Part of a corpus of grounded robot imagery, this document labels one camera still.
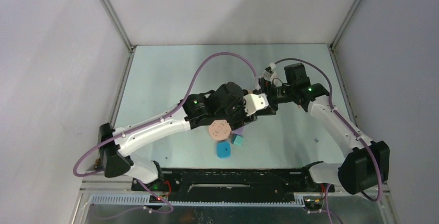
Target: table surface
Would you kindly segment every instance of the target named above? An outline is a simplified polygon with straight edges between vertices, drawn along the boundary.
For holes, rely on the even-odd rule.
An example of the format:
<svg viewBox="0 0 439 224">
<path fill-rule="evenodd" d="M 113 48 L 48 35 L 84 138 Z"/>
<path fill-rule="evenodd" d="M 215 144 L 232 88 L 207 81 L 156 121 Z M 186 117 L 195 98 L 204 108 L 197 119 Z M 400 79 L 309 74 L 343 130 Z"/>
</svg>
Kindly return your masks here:
<svg viewBox="0 0 439 224">
<path fill-rule="evenodd" d="M 333 85 L 333 100 L 347 116 L 347 109 L 332 60 L 325 44 L 243 44 L 195 46 L 138 46 L 123 93 L 116 127 L 145 120 L 164 112 L 181 100 L 198 66 L 217 52 L 233 52 L 247 58 L 258 73 L 270 62 L 286 57 L 309 61 L 322 69 Z M 284 62 L 276 69 L 285 80 Z M 328 88 L 324 77 L 306 67 L 312 83 Z M 220 56 L 210 60 L 195 81 L 192 93 L 217 89 L 233 81 L 254 88 L 252 71 L 241 60 Z M 231 145 L 231 156 L 216 155 L 216 141 L 207 127 L 176 133 L 136 151 L 165 168 L 300 168 L 309 163 L 342 162 L 343 155 L 323 126 L 294 103 L 279 105 L 275 116 L 261 116 L 244 129 L 244 144 Z"/>
</svg>

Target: gray wall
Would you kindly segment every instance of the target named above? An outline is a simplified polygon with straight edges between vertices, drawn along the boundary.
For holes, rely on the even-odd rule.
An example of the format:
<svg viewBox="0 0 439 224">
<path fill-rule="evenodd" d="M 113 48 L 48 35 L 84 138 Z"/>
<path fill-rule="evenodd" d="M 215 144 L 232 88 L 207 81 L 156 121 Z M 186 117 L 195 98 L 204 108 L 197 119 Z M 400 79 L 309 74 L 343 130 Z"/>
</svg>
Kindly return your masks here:
<svg viewBox="0 0 439 224">
<path fill-rule="evenodd" d="M 403 223 L 438 223 L 439 0 L 365 0 L 336 55 L 360 127 L 391 149 Z"/>
<path fill-rule="evenodd" d="M 126 58 L 99 0 L 0 0 L 2 223 L 68 223 Z"/>
</svg>

